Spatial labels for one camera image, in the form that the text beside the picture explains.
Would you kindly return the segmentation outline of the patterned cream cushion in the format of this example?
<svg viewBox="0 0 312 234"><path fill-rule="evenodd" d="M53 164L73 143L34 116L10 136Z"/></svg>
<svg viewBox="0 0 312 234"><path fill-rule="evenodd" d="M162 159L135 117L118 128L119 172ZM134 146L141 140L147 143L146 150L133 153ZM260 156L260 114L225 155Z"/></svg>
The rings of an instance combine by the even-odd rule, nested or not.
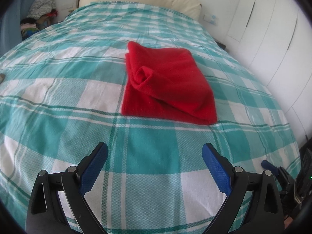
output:
<svg viewBox="0 0 312 234"><path fill-rule="evenodd" d="M5 75L4 74L0 74L0 83L3 82L4 78L5 78Z"/></svg>

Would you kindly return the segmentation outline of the blue window curtain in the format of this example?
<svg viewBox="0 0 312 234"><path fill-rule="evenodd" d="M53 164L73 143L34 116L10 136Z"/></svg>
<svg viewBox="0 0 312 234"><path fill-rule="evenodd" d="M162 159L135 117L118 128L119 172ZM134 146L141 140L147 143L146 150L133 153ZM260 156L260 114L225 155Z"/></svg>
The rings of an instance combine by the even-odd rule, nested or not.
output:
<svg viewBox="0 0 312 234"><path fill-rule="evenodd" d="M27 17L35 0L13 0L1 16L1 56L22 42L20 21Z"/></svg>

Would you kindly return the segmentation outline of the wall socket plate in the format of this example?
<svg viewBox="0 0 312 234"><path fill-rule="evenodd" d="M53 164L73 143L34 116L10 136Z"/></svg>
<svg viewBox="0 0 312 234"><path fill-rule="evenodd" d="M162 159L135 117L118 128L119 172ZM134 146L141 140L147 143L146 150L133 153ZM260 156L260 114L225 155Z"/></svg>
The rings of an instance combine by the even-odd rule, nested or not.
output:
<svg viewBox="0 0 312 234"><path fill-rule="evenodd" d="M204 15L203 21L212 25L216 25L216 16L215 15Z"/></svg>

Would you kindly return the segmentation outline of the pile of clothes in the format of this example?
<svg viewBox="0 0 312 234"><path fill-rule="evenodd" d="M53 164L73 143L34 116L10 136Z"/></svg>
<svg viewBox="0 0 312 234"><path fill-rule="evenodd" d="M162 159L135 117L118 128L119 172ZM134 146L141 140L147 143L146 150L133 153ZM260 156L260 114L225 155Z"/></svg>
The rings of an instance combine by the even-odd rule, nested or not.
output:
<svg viewBox="0 0 312 234"><path fill-rule="evenodd" d="M22 40L49 27L51 21L58 16L55 0L35 0L27 16L20 21Z"/></svg>

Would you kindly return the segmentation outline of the red knit sweater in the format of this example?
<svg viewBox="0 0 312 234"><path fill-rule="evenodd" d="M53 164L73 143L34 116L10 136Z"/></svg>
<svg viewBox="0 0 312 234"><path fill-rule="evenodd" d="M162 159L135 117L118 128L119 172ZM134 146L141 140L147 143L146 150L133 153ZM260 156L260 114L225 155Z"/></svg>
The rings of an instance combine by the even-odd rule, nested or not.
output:
<svg viewBox="0 0 312 234"><path fill-rule="evenodd" d="M125 62L123 115L198 125L217 122L213 91L187 49L154 49L131 41Z"/></svg>

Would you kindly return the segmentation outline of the white wardrobe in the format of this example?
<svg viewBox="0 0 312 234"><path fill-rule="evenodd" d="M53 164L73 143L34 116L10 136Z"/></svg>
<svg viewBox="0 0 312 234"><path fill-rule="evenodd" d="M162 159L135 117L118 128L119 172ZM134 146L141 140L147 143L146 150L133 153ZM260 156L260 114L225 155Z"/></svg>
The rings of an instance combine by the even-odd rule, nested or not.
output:
<svg viewBox="0 0 312 234"><path fill-rule="evenodd" d="M299 146L311 139L311 24L295 0L238 0L229 53L280 104Z"/></svg>

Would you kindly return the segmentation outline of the teal white plaid bedspread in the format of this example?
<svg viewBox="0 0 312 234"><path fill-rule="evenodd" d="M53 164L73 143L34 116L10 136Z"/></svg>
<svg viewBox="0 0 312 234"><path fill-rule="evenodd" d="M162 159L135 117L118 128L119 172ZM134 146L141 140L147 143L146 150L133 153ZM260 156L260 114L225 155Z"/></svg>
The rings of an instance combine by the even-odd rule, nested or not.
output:
<svg viewBox="0 0 312 234"><path fill-rule="evenodd" d="M126 117L129 41L185 48L210 84L217 124ZM108 159L86 200L109 233L202 233L225 200L202 158L300 170L295 136L269 90L195 20L162 7L93 3L1 57L1 200L25 227L41 170L64 171L104 142Z"/></svg>

